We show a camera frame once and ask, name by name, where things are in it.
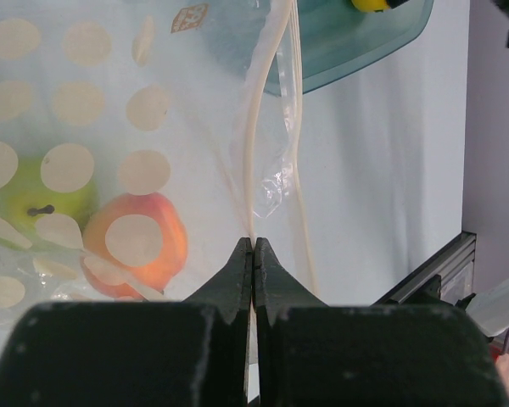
white wall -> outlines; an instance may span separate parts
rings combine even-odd
[[[478,233],[476,291],[509,277],[508,30],[489,0],[471,2],[463,227]]]

green apple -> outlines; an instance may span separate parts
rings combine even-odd
[[[81,231],[98,209],[98,190],[94,180],[74,192],[61,193],[47,188],[41,177],[42,159],[20,159],[11,181],[0,188],[0,217],[32,242],[30,250],[56,248],[41,239],[35,224],[45,214],[63,214],[76,220]],[[20,249],[0,238],[9,248]]]

peach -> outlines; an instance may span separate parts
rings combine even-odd
[[[110,250],[109,242],[106,242],[106,236],[109,236],[109,227],[116,220],[125,219],[123,217],[128,215],[147,216],[156,221],[160,228],[162,241],[157,243],[159,251],[157,249],[156,257],[147,264],[126,265],[122,263],[116,258],[121,257],[120,253],[114,252],[113,249]],[[136,242],[135,236],[132,236],[131,239],[133,248],[137,243],[146,244]],[[113,265],[128,270],[142,284],[160,292],[164,290],[170,279],[182,269],[187,260],[188,243],[185,227],[170,200],[157,192],[141,196],[126,193],[107,203],[89,220],[83,232],[83,243],[89,252]],[[112,298],[141,298],[141,295],[126,283],[112,285],[108,281],[104,282],[104,279],[98,279],[95,273],[87,267],[85,258],[86,256],[81,259],[81,267],[89,283],[99,292]]]

teal bowl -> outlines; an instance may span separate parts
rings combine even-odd
[[[304,93],[377,62],[417,38],[433,0],[410,0],[381,13],[362,13],[350,0],[300,0]],[[279,95],[274,60],[266,91]]]

printed label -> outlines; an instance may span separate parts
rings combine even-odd
[[[190,30],[200,27],[204,21],[209,4],[202,3],[197,6],[182,8],[174,18],[171,34],[178,31]]]

